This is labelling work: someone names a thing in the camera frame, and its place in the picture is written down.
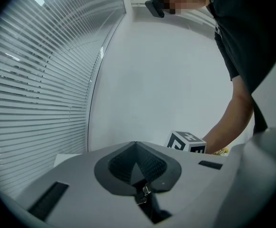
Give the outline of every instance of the person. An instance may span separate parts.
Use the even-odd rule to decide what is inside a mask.
[[[206,6],[216,21],[215,41],[233,84],[233,94],[221,120],[203,138],[206,153],[230,144],[255,116],[254,134],[267,128],[251,94],[276,62],[274,0],[152,0],[165,14]]]

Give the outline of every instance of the white ceiling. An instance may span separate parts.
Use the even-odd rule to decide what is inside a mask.
[[[146,1],[147,0],[131,0],[131,4],[135,12],[135,18],[139,21],[148,20],[152,17],[145,6]],[[163,19],[153,17],[151,20],[185,27],[210,39],[214,39],[216,22],[206,7],[201,9],[192,9],[180,15],[165,16]]]

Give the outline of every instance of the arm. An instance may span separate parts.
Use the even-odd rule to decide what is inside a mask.
[[[203,138],[206,153],[212,154],[226,147],[246,128],[253,114],[253,99],[240,76],[233,81],[233,96],[221,120]]]

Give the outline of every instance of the black t-shirt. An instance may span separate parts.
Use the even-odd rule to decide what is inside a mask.
[[[210,0],[215,40],[230,78],[240,75],[252,94],[276,62],[276,0]],[[254,133],[266,122],[254,104]]]

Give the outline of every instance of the black slot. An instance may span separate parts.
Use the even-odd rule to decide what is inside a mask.
[[[55,182],[28,210],[30,214],[44,221],[61,199],[69,185]]]
[[[217,169],[217,170],[220,170],[222,167],[222,164],[215,163],[215,162],[209,162],[209,161],[200,161],[199,165],[203,165],[203,166],[210,167],[210,168]]]

